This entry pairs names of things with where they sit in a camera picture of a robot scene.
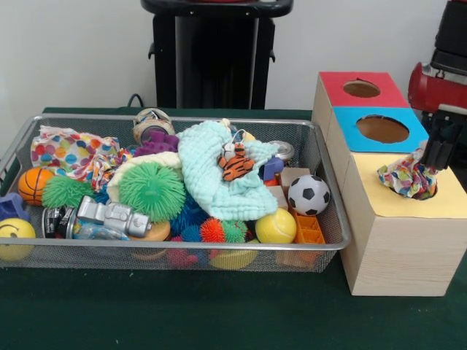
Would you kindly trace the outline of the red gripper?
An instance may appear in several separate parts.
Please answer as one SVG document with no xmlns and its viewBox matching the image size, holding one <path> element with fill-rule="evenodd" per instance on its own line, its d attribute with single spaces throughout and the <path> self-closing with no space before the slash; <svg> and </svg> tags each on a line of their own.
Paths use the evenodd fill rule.
<svg viewBox="0 0 467 350">
<path fill-rule="evenodd" d="M 444 122 L 437 111 L 441 105 L 466 109 L 466 76 L 434 68 L 429 63 L 419 62 L 409 79 L 408 100 L 413 109 L 433 113 L 428 130 L 429 138 L 421 163 L 426 167 L 447 169 L 466 128 L 466 117 L 463 115 L 444 116 L 443 136 L 449 150 L 445 160 L 444 142 L 441 140 Z"/>
</svg>

